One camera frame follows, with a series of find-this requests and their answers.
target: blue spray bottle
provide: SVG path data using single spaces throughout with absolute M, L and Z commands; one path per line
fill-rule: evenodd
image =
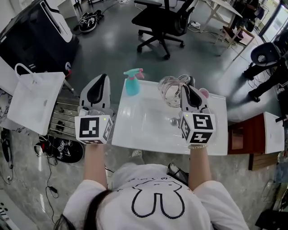
M 134 96 L 140 92 L 140 84 L 137 77 L 144 78 L 141 74 L 143 69 L 132 69 L 124 72 L 125 75 L 128 75 L 126 80 L 126 92 L 129 96 Z

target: concrete floor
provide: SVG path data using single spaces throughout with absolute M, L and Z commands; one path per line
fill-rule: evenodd
M 94 11 L 105 9 L 114 3 L 114 0 L 96 3 Z M 84 11 L 92 11 L 86 2 L 82 7 Z M 168 42 L 171 58 L 164 61 L 162 57 L 165 52 L 158 42 L 154 42 L 153 46 L 144 47 L 141 54 L 136 52 L 137 45 L 142 40 L 148 39 L 145 35 L 138 37 L 139 27 L 131 23 L 132 18 L 139 12 L 132 1 L 126 5 L 117 4 L 105 12 L 105 19 L 96 30 L 78 36 L 80 47 L 72 66 L 72 75 L 68 80 L 75 90 L 81 92 L 90 80 L 101 73 L 106 73 L 111 80 L 112 103 L 118 104 L 125 79 L 122 73 L 132 68 L 143 68 L 145 79 L 150 81 L 159 81 L 168 75 L 192 75 L 196 79 L 197 88 L 204 87 L 211 93 L 226 97 L 228 118 L 231 121 L 243 120 L 263 111 L 279 115 L 279 106 L 273 90 L 265 93 L 259 103 L 250 102 L 247 93 L 252 88 L 240 77 L 249 65 L 250 52 L 257 43 L 248 47 L 242 53 L 242 57 L 231 63 L 237 55 L 233 49 L 227 50 L 221 57 L 218 56 L 225 43 L 219 42 L 213 45 L 215 37 L 212 34 L 188 31 L 181 37 L 186 44 L 184 49 L 175 42 Z M 203 24 L 209 13 L 208 6 L 200 2 L 197 10 L 191 15 L 191 20 Z M 221 25 L 212 20 L 207 30 L 217 32 Z M 0 188 L 5 189 L 15 204 L 37 224 L 39 229 L 48 230 L 53 228 L 52 210 L 45 195 L 49 168 L 47 159 L 37 158 L 34 153 L 33 146 L 37 142 L 37 134 L 24 136 L 12 133 L 14 180 L 10 186 L 0 180 Z M 130 149 L 105 146 L 105 163 L 111 170 L 117 170 L 130 155 Z M 6 178 L 11 172 L 2 154 L 0 156 L 0 168 Z M 210 156 L 209 159 L 213 178 L 222 182 L 230 192 L 250 229 L 256 229 L 255 221 L 266 206 L 261 194 L 267 181 L 274 177 L 275 167 L 267 167 L 256 172 L 248 171 L 248 155 Z M 188 171 L 189 167 L 187 155 L 144 152 L 144 160 L 146 163 L 163 165 L 174 162 L 185 171 Z M 62 213 L 69 196 L 81 182 L 83 163 L 83 160 L 71 165 L 59 162 L 56 167 L 52 167 L 50 184 L 59 192 L 58 199 L 53 199 L 48 193 L 54 207 L 54 220 L 57 220 Z

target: white sink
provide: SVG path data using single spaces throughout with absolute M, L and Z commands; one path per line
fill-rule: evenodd
M 127 95 L 124 83 L 112 144 L 148 151 L 189 154 L 181 130 L 170 124 L 171 118 L 179 118 L 180 108 L 171 108 L 164 102 L 157 82 L 139 82 L 141 92 L 132 97 Z M 210 94 L 208 103 L 218 119 L 217 140 L 208 147 L 208 154 L 227 155 L 226 99 Z

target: black and white marker cube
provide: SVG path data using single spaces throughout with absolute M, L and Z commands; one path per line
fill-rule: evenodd
M 207 145 L 216 131 L 215 115 L 183 112 L 180 129 L 188 144 Z
M 109 115 L 75 117 L 76 139 L 84 144 L 106 144 L 112 121 Z

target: office chair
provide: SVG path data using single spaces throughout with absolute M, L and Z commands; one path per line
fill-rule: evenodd
M 147 8 L 133 18 L 132 23 L 138 26 L 150 28 L 152 30 L 139 30 L 138 34 L 149 34 L 153 36 L 137 47 L 138 52 L 142 51 L 143 46 L 148 45 L 155 40 L 159 40 L 167 53 L 164 58 L 168 60 L 170 58 L 170 53 L 166 46 L 165 39 L 180 42 L 180 47 L 182 48 L 185 46 L 183 40 L 166 34 L 179 37 L 187 32 L 189 15 L 194 10 L 194 7 L 188 11 L 186 10 L 191 5 L 193 0 L 186 0 L 178 12 L 169 10 L 169 0 L 164 0 L 164 9 L 160 8 L 162 3 L 159 2 L 149 0 L 135 0 L 134 2 L 146 5 Z

